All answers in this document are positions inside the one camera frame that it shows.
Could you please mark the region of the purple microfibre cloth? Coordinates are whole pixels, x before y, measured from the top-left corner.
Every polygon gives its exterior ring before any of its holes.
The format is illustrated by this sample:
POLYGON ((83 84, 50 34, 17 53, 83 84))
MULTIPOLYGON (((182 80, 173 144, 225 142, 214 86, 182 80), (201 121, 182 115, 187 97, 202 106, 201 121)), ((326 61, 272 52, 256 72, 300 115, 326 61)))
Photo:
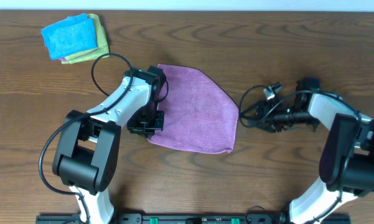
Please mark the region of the purple microfibre cloth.
POLYGON ((196 68, 159 64, 169 83, 161 91, 158 109, 164 127, 151 144, 179 151, 219 154, 232 152, 238 107, 211 78, 196 68))

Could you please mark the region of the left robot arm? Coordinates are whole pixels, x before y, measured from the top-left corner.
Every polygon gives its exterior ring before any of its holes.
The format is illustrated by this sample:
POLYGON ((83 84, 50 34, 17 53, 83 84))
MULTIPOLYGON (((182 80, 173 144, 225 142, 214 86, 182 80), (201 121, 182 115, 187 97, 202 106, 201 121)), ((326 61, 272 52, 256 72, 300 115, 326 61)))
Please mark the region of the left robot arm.
POLYGON ((166 83, 159 67, 132 68, 101 104, 85 113, 73 110, 65 118, 52 172, 79 200, 81 222, 112 220, 115 209, 108 186, 117 166, 121 130, 149 138, 163 129, 164 112, 157 107, 166 83))

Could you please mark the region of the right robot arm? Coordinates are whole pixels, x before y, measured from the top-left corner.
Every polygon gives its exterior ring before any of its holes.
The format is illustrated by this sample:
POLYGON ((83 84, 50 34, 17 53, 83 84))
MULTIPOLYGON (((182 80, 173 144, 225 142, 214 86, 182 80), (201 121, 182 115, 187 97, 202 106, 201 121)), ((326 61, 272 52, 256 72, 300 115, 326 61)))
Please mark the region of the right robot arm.
POLYGON ((374 119, 350 106, 316 78, 297 81, 292 106, 283 106, 279 82, 265 86, 265 98, 253 109, 251 123, 269 133, 297 123, 325 126, 329 135, 319 163, 319 177, 298 198, 289 202, 276 223, 324 223, 343 204, 374 192, 374 119))

